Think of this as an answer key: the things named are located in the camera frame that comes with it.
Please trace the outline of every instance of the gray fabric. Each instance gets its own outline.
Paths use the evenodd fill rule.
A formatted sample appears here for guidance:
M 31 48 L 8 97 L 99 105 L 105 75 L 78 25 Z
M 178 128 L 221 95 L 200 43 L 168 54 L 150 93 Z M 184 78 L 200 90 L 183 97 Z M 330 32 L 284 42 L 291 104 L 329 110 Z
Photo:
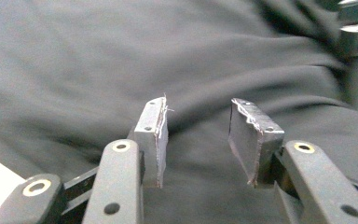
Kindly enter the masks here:
M 230 99 L 358 181 L 336 28 L 311 1 L 0 1 L 0 161 L 69 180 L 166 94 L 167 170 L 145 191 L 146 223 L 279 223 L 272 192 L 246 186 L 230 152 Z

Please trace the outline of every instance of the metal fingertip pad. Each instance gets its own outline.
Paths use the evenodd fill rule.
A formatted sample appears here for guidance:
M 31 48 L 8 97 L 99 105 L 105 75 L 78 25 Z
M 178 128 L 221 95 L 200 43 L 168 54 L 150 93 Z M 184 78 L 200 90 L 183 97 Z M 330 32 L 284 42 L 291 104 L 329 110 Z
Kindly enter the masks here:
M 228 142 L 233 154 L 255 188 L 272 187 L 269 175 L 273 153 L 282 145 L 283 129 L 254 103 L 231 100 Z
M 135 141 L 145 152 L 145 187 L 162 188 L 168 143 L 167 111 L 166 97 L 151 100 L 135 127 Z

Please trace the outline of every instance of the metal bracket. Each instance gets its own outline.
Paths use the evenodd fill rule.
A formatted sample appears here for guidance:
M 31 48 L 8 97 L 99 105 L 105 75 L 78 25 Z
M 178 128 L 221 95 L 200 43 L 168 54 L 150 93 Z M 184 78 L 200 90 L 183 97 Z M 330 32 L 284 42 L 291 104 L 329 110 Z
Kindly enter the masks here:
M 0 224 L 56 223 L 65 207 L 57 175 L 42 174 L 18 185 L 0 207 Z
M 132 140 L 106 146 L 82 223 L 143 223 L 140 159 Z
M 168 143 L 167 99 L 147 102 L 134 130 L 134 139 L 145 152 L 145 187 L 162 188 Z
M 282 162 L 301 200 L 298 204 L 276 188 L 280 202 L 286 202 L 281 204 L 288 219 L 294 223 L 358 223 L 358 191 L 319 147 L 290 141 L 283 148 Z
M 341 1 L 338 7 L 338 20 L 343 26 L 358 24 L 358 0 Z
M 231 100 L 231 120 L 228 142 L 255 188 L 271 188 L 271 158 L 283 141 L 283 129 L 255 104 L 234 98 Z

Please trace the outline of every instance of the dark gray cloth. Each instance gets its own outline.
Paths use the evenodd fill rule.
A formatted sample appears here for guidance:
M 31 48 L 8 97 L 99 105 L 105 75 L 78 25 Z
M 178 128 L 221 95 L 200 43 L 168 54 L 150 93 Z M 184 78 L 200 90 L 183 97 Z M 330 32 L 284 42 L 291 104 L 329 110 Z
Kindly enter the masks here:
M 279 223 L 272 191 L 246 186 L 229 149 L 230 99 L 358 181 L 335 17 L 299 0 L 0 1 L 0 162 L 69 180 L 166 94 L 165 183 L 145 190 L 146 223 Z

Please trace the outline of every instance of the bolt hole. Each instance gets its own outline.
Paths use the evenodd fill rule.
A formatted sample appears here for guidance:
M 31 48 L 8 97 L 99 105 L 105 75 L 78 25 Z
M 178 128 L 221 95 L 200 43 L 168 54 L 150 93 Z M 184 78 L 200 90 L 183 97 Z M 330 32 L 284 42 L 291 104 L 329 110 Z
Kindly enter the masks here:
M 301 145 L 301 146 L 298 146 L 299 148 L 301 149 L 304 149 L 304 150 L 310 150 L 310 147 L 307 147 L 307 146 L 304 146 L 304 145 Z
M 346 214 L 353 216 L 353 217 L 358 217 L 358 211 L 356 210 L 356 208 L 344 204 L 341 206 L 342 211 L 344 211 Z
M 126 145 L 118 145 L 118 146 L 116 146 L 116 148 L 120 148 L 120 149 L 122 149 L 124 147 L 126 147 Z
M 120 210 L 120 205 L 118 203 L 110 203 L 104 208 L 103 211 L 107 215 L 113 215 L 113 214 L 117 213 L 118 210 Z
M 31 192 L 34 192 L 34 191 L 36 191 L 36 190 L 42 189 L 43 187 L 45 187 L 45 184 L 43 184 L 43 183 L 38 183 L 38 184 L 35 184 L 35 185 L 33 185 L 32 187 L 30 187 L 30 191 L 31 191 Z

